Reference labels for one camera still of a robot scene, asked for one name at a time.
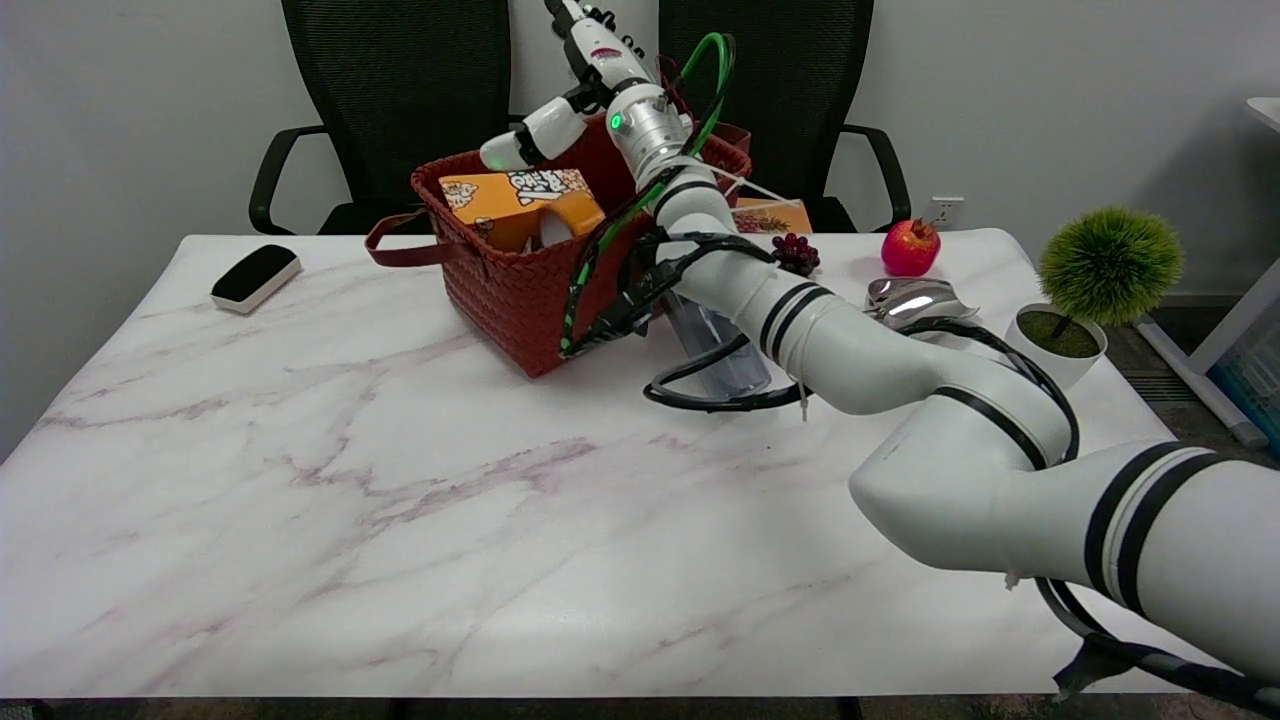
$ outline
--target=robotic arm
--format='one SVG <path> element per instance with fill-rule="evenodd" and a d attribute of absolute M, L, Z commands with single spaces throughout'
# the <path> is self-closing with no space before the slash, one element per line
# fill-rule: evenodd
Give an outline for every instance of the robotic arm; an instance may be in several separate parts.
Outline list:
<path fill-rule="evenodd" d="M 690 122 L 626 47 L 577 3 L 547 6 L 584 85 L 488 143 L 489 167 L 531 165 L 567 150 L 589 109 L 573 97 L 607 108 L 637 187 L 684 161 Z M 733 233 L 712 179 L 686 164 L 653 204 L 672 238 Z M 664 243 L 659 260 L 694 247 Z M 849 480 L 859 509 L 915 560 L 1091 587 L 1242 673 L 1280 683 L 1280 474 L 1156 442 L 1060 464 L 1071 420 L 1041 388 L 987 359 L 897 334 L 822 286 L 748 255 L 709 254 L 676 291 L 727 315 L 844 413 L 919 404 Z M 1178 671 L 1176 659 L 1156 651 L 1135 664 L 1166 678 Z M 1256 691 L 1251 707 L 1280 716 L 1280 691 L 1244 683 Z"/>

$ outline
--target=basket handle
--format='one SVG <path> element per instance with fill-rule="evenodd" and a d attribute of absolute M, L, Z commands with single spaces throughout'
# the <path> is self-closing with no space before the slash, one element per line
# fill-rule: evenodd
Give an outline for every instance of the basket handle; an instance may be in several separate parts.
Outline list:
<path fill-rule="evenodd" d="M 475 258 L 477 255 L 470 245 L 461 242 L 448 242 L 443 245 L 436 242 L 435 245 L 404 247 L 399 250 L 383 250 L 378 247 L 387 233 L 420 217 L 422 213 L 426 213 L 426 208 L 419 210 L 417 213 L 383 218 L 376 225 L 374 225 L 374 229 L 369 231 L 369 236 L 365 237 L 365 250 L 369 251 L 369 256 L 374 259 L 374 263 L 378 263 L 384 268 L 426 268 L 429 265 L 443 265 L 445 263 L 452 263 L 463 258 Z"/>

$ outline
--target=clear plastic bottle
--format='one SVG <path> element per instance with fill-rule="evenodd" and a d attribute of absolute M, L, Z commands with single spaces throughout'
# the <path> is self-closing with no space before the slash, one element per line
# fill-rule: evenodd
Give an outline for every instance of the clear plastic bottle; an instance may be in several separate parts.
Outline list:
<path fill-rule="evenodd" d="M 714 350 L 742 332 L 724 315 L 675 292 L 668 292 L 666 300 L 671 327 L 675 328 L 680 345 L 690 357 Z M 764 356 L 754 345 L 742 347 L 694 377 L 703 383 L 707 397 L 712 400 L 751 395 L 768 387 L 773 380 L 764 365 Z"/>

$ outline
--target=red woven basket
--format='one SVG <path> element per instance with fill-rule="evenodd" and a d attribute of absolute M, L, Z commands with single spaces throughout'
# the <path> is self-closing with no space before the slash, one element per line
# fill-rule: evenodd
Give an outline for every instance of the red woven basket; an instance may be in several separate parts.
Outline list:
<path fill-rule="evenodd" d="M 751 172 L 745 152 L 712 137 L 703 159 L 737 176 Z M 622 155 L 604 127 L 604 117 L 593 118 L 582 138 L 568 152 L 545 163 L 539 170 L 577 169 L 609 213 L 635 195 L 635 181 Z M 489 172 L 480 152 L 466 152 L 422 165 L 413 173 L 413 190 L 426 204 L 435 227 L 436 246 L 415 251 L 378 250 L 388 227 L 375 228 L 366 245 L 374 260 L 390 266 L 444 266 L 444 288 L 453 305 L 531 378 L 558 368 L 563 331 L 564 300 L 570 274 L 584 237 L 561 242 L 536 252 L 502 252 L 489 246 L 449 209 L 439 179 L 449 176 Z M 721 188 L 731 182 L 721 178 Z M 580 336 L 591 320 L 617 296 L 617 275 L 636 238 L 653 227 L 653 218 L 641 215 L 623 231 L 600 258 L 595 275 L 582 292 L 575 333 Z"/>

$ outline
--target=white wall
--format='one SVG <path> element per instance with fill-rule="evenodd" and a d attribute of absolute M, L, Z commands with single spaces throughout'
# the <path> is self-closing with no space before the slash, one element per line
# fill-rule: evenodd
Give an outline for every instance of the white wall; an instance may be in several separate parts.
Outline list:
<path fill-rule="evenodd" d="M 964 195 L 964 225 L 1033 258 L 1085 210 L 1158 211 L 1188 250 L 1178 291 L 1239 293 L 1280 258 L 1280 135 L 1242 109 L 1280 95 L 1277 40 L 1275 0 L 881 0 L 850 119 L 890 132 L 916 211 Z M 829 190 L 874 227 L 860 143 Z"/>
<path fill-rule="evenodd" d="M 655 53 L 653 0 L 602 4 Z M 515 110 L 570 85 L 540 5 L 513 0 Z M 1032 251 L 1105 202 L 1161 210 L 1184 288 L 1231 291 L 1276 255 L 1280 137 L 1238 110 L 1280 94 L 1276 37 L 1275 0 L 882 0 L 850 117 L 892 133 L 920 208 L 963 193 L 966 224 Z M 315 120 L 276 0 L 0 3 L 0 457 L 184 234 L 250 232 L 269 138 Z M 844 141 L 831 187 L 863 224 L 870 168 Z M 303 138 L 276 220 L 316 228 L 344 200 Z"/>

